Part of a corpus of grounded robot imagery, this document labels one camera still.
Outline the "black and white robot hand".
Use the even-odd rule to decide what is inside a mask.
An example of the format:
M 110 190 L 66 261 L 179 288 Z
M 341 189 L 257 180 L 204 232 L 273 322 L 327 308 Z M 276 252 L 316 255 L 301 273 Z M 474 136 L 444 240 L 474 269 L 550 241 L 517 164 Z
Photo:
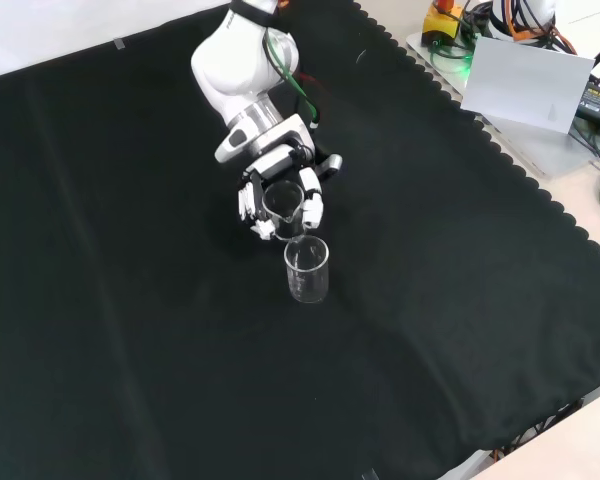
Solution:
M 246 156 L 248 164 L 240 179 L 238 214 L 260 239 L 269 241 L 277 236 L 276 222 L 265 209 L 265 190 L 289 172 L 295 173 L 299 180 L 302 227 L 313 230 L 320 226 L 324 203 L 316 172 L 315 146 L 299 115 L 275 125 L 265 125 L 247 115 L 232 120 L 215 157 L 224 164 L 240 156 Z

